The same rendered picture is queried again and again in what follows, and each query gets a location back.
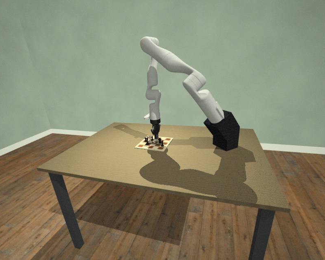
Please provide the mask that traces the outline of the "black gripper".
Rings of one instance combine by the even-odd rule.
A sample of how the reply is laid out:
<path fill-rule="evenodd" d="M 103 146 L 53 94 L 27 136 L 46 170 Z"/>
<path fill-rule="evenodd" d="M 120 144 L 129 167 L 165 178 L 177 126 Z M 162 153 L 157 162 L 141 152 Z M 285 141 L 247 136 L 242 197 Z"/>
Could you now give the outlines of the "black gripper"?
<path fill-rule="evenodd" d="M 158 139 L 159 136 L 158 136 L 158 133 L 159 133 L 159 130 L 160 130 L 160 119 L 158 120 L 150 120 L 150 123 L 152 124 L 152 129 L 151 129 L 151 132 L 153 135 L 155 135 L 155 139 Z"/>

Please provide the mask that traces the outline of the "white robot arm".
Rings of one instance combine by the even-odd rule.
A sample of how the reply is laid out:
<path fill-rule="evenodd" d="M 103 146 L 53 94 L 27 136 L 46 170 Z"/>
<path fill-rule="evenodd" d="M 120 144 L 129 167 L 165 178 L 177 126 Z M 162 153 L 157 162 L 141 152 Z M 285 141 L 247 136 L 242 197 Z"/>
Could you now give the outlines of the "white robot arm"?
<path fill-rule="evenodd" d="M 141 49 L 151 56 L 151 62 L 147 71 L 147 89 L 146 98 L 155 100 L 155 103 L 149 105 L 150 113 L 144 117 L 144 120 L 160 119 L 159 102 L 161 92 L 152 90 L 153 86 L 158 85 L 157 67 L 158 62 L 170 72 L 185 73 L 189 75 L 184 81 L 183 86 L 196 101 L 203 113 L 211 123 L 218 123 L 224 119 L 224 112 L 217 101 L 214 100 L 208 90 L 200 90 L 206 83 L 205 77 L 193 69 L 172 52 L 159 47 L 159 41 L 154 37 L 143 37 L 140 41 Z"/>

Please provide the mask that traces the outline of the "cream and brown chessboard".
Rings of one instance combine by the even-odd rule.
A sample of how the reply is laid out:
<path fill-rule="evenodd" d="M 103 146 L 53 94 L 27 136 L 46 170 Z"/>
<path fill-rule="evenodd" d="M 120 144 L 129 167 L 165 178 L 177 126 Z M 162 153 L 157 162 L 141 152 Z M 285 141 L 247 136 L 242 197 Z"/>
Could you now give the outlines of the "cream and brown chessboard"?
<path fill-rule="evenodd" d="M 159 137 L 159 138 L 161 138 L 161 141 L 163 141 L 163 145 L 164 145 L 163 147 L 161 147 L 162 143 L 159 143 L 159 140 L 157 140 L 157 141 L 155 140 L 156 143 L 153 143 L 154 140 L 153 141 L 151 140 L 152 143 L 149 143 L 150 138 L 148 136 L 149 145 L 146 145 L 145 139 L 143 139 L 137 146 L 135 146 L 135 148 L 164 152 L 165 149 L 170 144 L 170 142 L 173 140 L 173 138 L 168 138 L 168 137 Z"/>

